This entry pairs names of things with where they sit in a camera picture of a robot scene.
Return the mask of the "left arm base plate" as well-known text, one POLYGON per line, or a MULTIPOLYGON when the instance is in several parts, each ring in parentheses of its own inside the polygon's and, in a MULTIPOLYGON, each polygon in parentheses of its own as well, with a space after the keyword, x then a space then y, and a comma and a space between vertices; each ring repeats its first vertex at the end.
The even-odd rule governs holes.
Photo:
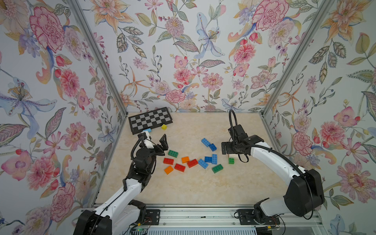
POLYGON ((137 220, 134 220, 131 225, 159 225, 161 218, 161 210, 141 209, 137 220))

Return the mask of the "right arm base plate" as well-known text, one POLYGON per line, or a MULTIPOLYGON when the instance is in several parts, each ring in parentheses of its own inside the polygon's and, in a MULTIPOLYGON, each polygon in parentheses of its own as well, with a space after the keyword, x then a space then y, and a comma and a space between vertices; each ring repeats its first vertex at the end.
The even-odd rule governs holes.
POLYGON ((262 225, 276 226, 280 225, 278 217, 268 217, 262 211, 254 209, 238 209, 234 217, 240 221, 241 225, 262 225))

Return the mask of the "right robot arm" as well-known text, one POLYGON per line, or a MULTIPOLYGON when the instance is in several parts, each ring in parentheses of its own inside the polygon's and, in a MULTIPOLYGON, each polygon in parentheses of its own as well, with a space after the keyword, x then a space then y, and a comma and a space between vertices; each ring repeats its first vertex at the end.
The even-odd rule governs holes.
POLYGON ((287 185, 284 196, 267 198, 254 205, 251 217, 256 223, 264 224, 272 217, 285 213, 304 217, 324 203, 324 191, 318 171, 294 164, 259 136, 248 136, 240 124, 230 127, 228 131, 231 141, 221 144, 224 155, 244 155, 246 158, 258 159, 287 185))

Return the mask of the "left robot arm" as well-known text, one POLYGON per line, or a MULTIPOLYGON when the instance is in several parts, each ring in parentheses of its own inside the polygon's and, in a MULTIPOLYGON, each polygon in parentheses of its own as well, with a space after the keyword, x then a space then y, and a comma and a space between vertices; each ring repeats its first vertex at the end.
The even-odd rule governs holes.
POLYGON ((149 183, 158 156, 168 150, 167 136, 155 144, 147 131, 138 134, 131 150, 131 165, 123 186, 101 206, 85 210, 78 218, 75 235, 121 235, 129 225, 143 223, 146 204, 135 200, 149 183))

